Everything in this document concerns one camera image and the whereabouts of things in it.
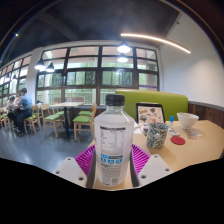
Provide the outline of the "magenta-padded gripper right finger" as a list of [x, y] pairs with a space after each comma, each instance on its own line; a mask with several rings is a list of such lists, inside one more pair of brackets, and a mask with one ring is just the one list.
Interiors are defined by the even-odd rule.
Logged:
[[131, 181], [134, 188], [146, 186], [173, 173], [158, 155], [151, 155], [133, 144], [130, 156]]

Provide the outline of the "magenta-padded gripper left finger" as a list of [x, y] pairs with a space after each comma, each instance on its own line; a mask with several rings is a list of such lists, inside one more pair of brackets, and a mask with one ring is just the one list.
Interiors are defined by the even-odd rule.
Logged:
[[54, 174], [81, 187], [92, 189], [95, 172], [95, 146], [92, 145], [75, 157], [66, 157]]

